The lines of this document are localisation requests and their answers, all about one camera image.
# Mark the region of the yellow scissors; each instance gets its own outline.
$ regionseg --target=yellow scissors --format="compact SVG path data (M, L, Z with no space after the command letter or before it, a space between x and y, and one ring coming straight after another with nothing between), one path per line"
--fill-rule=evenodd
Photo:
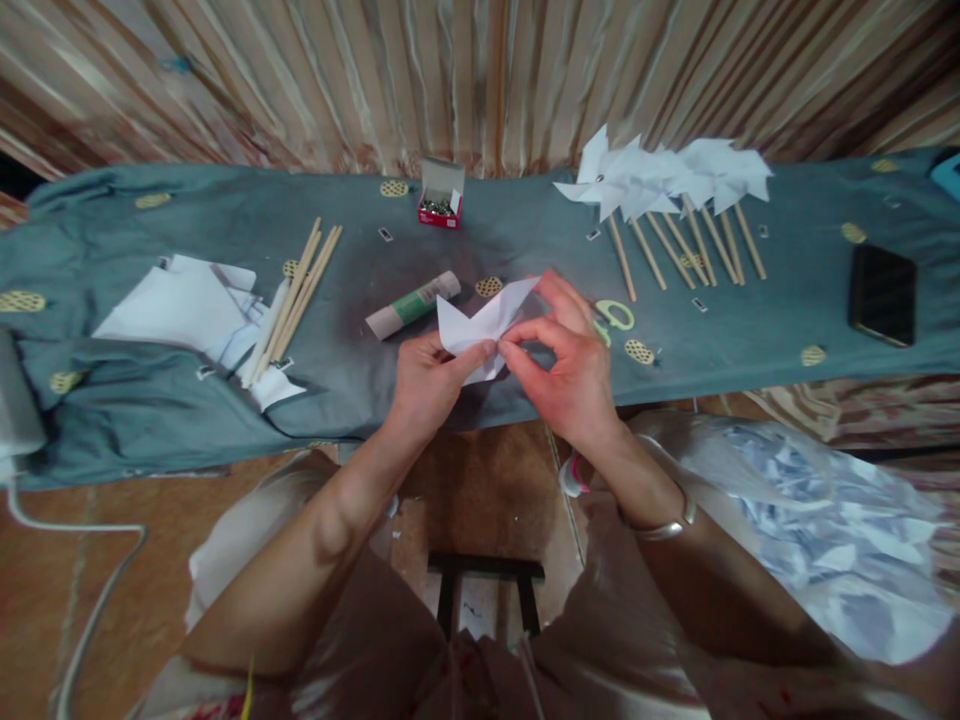
M594 314L601 318L606 325L609 325L616 330L632 330L634 325L633 313L630 312L628 308L623 303L618 303L616 300L598 300L596 303L591 305L593 308ZM620 319L613 314L614 310L619 310L623 313L623 318ZM603 338L603 341L607 344L607 347L612 345L610 340L610 331L601 324L601 320L594 320L593 327L596 329L597 334Z

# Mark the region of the black phone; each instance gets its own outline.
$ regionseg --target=black phone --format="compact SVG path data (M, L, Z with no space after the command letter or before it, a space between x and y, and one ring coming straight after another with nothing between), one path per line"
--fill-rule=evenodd
M850 325L878 340L910 347L915 337L917 266L873 245L853 254Z

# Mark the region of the silver bracelet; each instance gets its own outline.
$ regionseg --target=silver bracelet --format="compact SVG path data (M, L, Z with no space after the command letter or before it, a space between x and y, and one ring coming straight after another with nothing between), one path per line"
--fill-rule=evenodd
M680 492L683 494L683 521L687 525L693 525L693 521L697 517L697 503L693 500L693 498L687 495L687 491L684 490L681 485L677 484L677 487L680 488ZM637 528L633 527L633 525L627 522L627 519L623 517L622 510L620 512L620 517L638 540L669 540L670 538L676 537L683 532L683 525L680 524L679 520L674 520L671 523L654 528L653 530L637 530Z

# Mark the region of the white cable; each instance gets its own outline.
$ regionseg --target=white cable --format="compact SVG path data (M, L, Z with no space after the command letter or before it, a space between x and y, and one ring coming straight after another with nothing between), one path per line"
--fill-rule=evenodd
M17 500L17 476L14 475L10 478L0 479L0 485L7 488L7 507L10 508L10 514L18 523L25 527L34 528L35 530L51 530L53 532L135 532L139 536L133 550L117 565L117 568L103 586L100 597L97 599L97 604L93 606L93 611L90 613L90 619L87 620L87 626L83 629L83 635L80 636L80 640L77 642L77 648L73 651L73 656L70 658L67 672L63 676L63 682L60 684L60 695L57 698L56 719L70 720L70 696L73 694L73 685L80 672L80 663L83 661L83 655L86 653L90 639L93 637L93 631L97 626L97 621L100 619L100 613L103 612L103 608L107 604L107 598L109 598L110 593L113 592L113 586L117 584L120 575L123 574L127 565L136 557L137 553L140 552L140 549L147 541L147 528L145 525L64 525L61 523L45 523L33 520L23 513L20 503Z

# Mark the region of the wooden skewer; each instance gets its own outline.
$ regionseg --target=wooden skewer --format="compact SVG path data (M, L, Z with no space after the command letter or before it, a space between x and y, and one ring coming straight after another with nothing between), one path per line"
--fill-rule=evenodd
M767 279L767 271L763 267L763 260L760 259L760 253L757 252L756 243L753 242L753 233L750 232L750 226L747 225L747 218L743 214L740 203L734 203L734 211L737 213L737 220L740 221L740 229L743 230L743 236L747 240L747 250L750 251L750 257L753 260L753 266L757 269L757 275L761 280Z
M730 227L730 218L727 217L726 210L720 213L720 224L723 225L723 233L727 236L730 260L733 262L733 269L737 273L737 282L740 285L746 285L747 281L743 277L743 266L740 265L740 253L737 252L737 238L733 234L733 228Z
M257 337L257 344L253 347L253 353L250 355L247 370L243 374L243 378L241 378L240 384L244 390L249 390L253 384L253 374L260 365L260 359L267 349L267 343L270 341L270 336L273 335L273 329L277 326L277 316L280 314L283 301L287 299L288 292L290 292L290 281L284 279L277 288L277 292L273 296L273 302L270 303L270 309L263 318L260 335Z
M657 261L653 257L653 253L650 252L650 246L647 245L647 239L643 236L643 231L637 224L637 219L630 218L630 224L633 226L633 232L637 236L637 240L640 241L640 247L643 249L643 254L647 256L647 262L650 263L650 269L653 270L653 275L657 278L657 283L660 285L660 289L666 290L667 284L663 281L663 275L660 274L660 268L657 267Z
M683 193L683 206L687 210L687 217L690 219L690 227L693 228L693 237L697 240L697 249L700 251L700 257L703 258L703 266L707 269L707 277L710 278L710 284L717 286L717 276L713 274L713 264L710 262L710 256L707 254L707 246L703 244L703 235L700 234L700 226L697 225L697 216L694 214L693 202L690 196Z
M610 231L613 233L613 244L617 248L617 256L620 258L620 269L623 270L623 279L627 283L627 293L630 295L630 302L637 301L637 293L633 289L633 278L630 277L630 266L627 264L627 255L623 252L623 241L620 240L620 231L617 230L617 222L613 215L607 218L610 221Z
M730 275L730 281L734 285L740 284L740 278L737 277L736 271L733 269L733 265L730 264L730 256L727 255L727 249L723 246L723 240L720 239L720 233L717 232L717 226L713 224L713 218L710 217L710 211L706 207L700 208L700 213L703 215L703 220L707 224L707 229L710 231L710 235L713 237L713 244L717 246L717 252L720 253L720 259L723 260L723 266L727 269L727 273Z
M300 288L303 285L303 278L307 274L307 269L310 266L310 260L313 258L313 253L319 244L320 218L317 218L317 221L313 224L313 230L310 232L310 237L307 239L307 244L303 248L303 254L300 256L300 264L297 265L297 271L293 274L293 280L290 281L290 290L287 292L287 296L283 299L283 305L280 307L280 314L277 315L277 322L273 327L273 334L270 336L270 342L267 343L267 349L264 351L263 357L260 358L257 369L253 373L253 379L251 380L251 383L255 383L257 380L259 380L260 375L263 374L263 371L267 369L267 365L270 364L270 359L273 357L274 352L277 349L277 343L280 342L280 334L287 323L287 318L290 317L290 311L293 309L294 302L296 301L297 295L300 292Z
M293 339L294 334L297 332L297 327L300 325L300 318L303 317L303 313L307 309L307 304L313 297L317 285L320 284L320 278L323 275L323 271L327 269L327 263L330 262L330 256L333 255L333 250L337 247L337 242L340 240L340 233L342 232L343 227L340 225L335 226L330 232L330 236L327 238L327 242L324 244L320 256L310 270L310 280L303 292L300 293L296 307L290 315L290 321L287 323L287 327L280 337L280 343L277 345L274 360L282 359L283 354L287 351L287 347L290 345L290 341Z
M687 256L687 260L690 265L693 267L694 272L697 273L697 277L700 278L700 282L703 283L704 287L710 284L710 281L707 280L707 276L703 274L703 270L700 269L700 266L697 264L696 258L693 257L693 252L690 250L690 246L687 245L687 241L683 239L683 233L680 232L680 229L677 227L677 224L673 222L673 218L670 217L667 213L660 213L663 216L663 219L667 223L667 227L670 228L670 232L673 233L673 236L677 239L677 242L680 243L680 249L683 250L683 254Z
M653 213L647 214L647 220L650 221L650 226L653 228L653 231L657 234L657 237L660 238L660 242L663 244L663 249L667 251L667 255L670 256L670 259L673 260L673 264L676 266L677 271L683 277L683 281L687 283L691 290L696 290L697 286L693 284L693 280L690 279L690 276L687 275L687 270L683 267L683 263L680 262L680 258L677 257L677 251L673 249L673 245L667 240L667 236L663 234L663 230L660 229L660 226L657 225L656 219L653 217Z

